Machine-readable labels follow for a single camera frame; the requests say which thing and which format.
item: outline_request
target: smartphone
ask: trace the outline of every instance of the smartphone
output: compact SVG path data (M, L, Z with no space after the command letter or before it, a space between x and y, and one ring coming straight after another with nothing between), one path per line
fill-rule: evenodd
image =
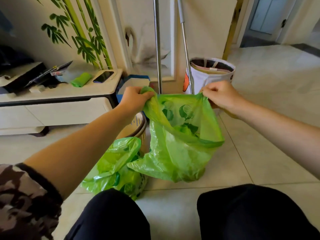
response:
M103 72L100 76L93 80L94 83L104 83L110 76L112 76L114 72Z

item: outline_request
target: forearm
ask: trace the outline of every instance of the forearm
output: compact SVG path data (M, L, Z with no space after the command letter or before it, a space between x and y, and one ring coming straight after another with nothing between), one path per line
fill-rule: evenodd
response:
M81 130L32 155L24 163L42 174L66 199L133 116L119 105Z
M320 129L242 101L235 114L320 179Z

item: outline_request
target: cabinet drawer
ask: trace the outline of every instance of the cabinet drawer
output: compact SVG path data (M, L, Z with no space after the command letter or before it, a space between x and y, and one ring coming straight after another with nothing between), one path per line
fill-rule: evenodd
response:
M88 101L33 104L26 107L46 126L87 124L112 109L106 97L94 97Z
M0 107L0 129L37 126L43 124L25 106Z

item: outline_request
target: camouflage sleeve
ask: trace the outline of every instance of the camouflage sleeve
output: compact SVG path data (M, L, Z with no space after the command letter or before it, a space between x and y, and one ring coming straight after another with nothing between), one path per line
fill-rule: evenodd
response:
M25 164L0 165L0 239L53 239L62 204L53 188Z

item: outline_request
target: green plastic bag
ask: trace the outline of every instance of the green plastic bag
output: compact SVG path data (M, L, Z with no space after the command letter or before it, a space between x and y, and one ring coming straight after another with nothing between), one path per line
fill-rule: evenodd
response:
M153 91L144 87L141 93ZM150 119L150 153L127 166L151 177L196 181L214 151L224 143L217 118L206 97L159 95L146 102L143 111Z
M137 137L115 140L81 186L94 194L114 188L136 200L147 184L147 176L135 172L126 164L139 158L140 147L141 140Z

